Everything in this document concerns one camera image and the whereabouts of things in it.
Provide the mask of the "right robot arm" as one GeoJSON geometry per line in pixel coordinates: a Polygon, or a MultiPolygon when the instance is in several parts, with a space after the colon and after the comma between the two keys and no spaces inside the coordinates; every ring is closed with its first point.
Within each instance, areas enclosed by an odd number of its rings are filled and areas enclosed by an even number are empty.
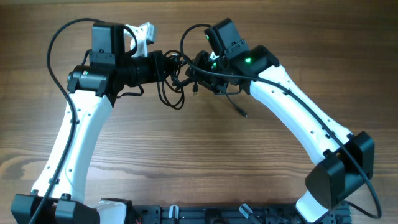
{"type": "Polygon", "coordinates": [[[314,168],[305,178],[306,192],[296,211],[307,223],[319,222],[366,185],[371,193],[374,141],[353,134],[323,112],[290,78],[265,46],[250,49],[231,19],[204,24],[211,52],[188,59],[187,75],[216,95],[237,86],[269,108],[306,150],[314,168]]]}

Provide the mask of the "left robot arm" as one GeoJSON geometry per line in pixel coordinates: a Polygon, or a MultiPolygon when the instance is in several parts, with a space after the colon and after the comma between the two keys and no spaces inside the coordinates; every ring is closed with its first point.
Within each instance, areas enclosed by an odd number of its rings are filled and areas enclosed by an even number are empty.
{"type": "Polygon", "coordinates": [[[11,213],[18,223],[138,223],[131,201],[104,198],[87,206],[88,168],[101,129],[124,87],[161,81],[174,64],[148,51],[155,26],[93,20],[92,45],[62,90],[64,118],[50,157],[29,194],[16,194],[11,213]]]}

